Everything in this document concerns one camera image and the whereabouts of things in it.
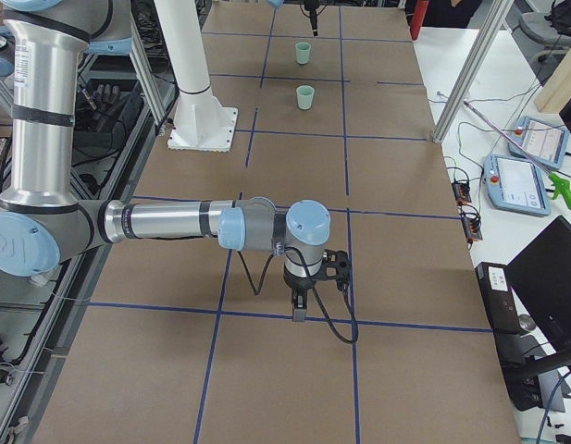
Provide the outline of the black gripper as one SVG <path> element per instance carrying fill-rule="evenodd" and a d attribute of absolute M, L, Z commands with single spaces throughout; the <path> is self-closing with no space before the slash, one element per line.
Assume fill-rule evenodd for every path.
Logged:
<path fill-rule="evenodd" d="M 283 272 L 284 281 L 292 291 L 292 321 L 304 322 L 307 316 L 307 294 L 317 283 L 312 277 L 297 277 L 288 270 Z"/>
<path fill-rule="evenodd" d="M 309 20 L 310 20 L 313 35 L 318 36 L 317 10 L 319 8 L 319 1 L 318 0 L 304 0 L 303 1 L 303 8 L 305 11 L 309 12 Z"/>

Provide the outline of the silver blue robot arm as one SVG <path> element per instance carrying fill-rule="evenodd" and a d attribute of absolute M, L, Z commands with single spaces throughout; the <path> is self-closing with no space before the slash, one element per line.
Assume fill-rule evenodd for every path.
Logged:
<path fill-rule="evenodd" d="M 127 1 L 7 1 L 15 38 L 12 171 L 0 194 L 0 270 L 47 272 L 92 248 L 124 240 L 215 238 L 238 252 L 283 256 L 292 318 L 326 276 L 330 215 L 313 200 L 278 210 L 267 198 L 133 204 L 79 200 L 70 190 L 77 74 L 93 43 L 132 46 Z"/>

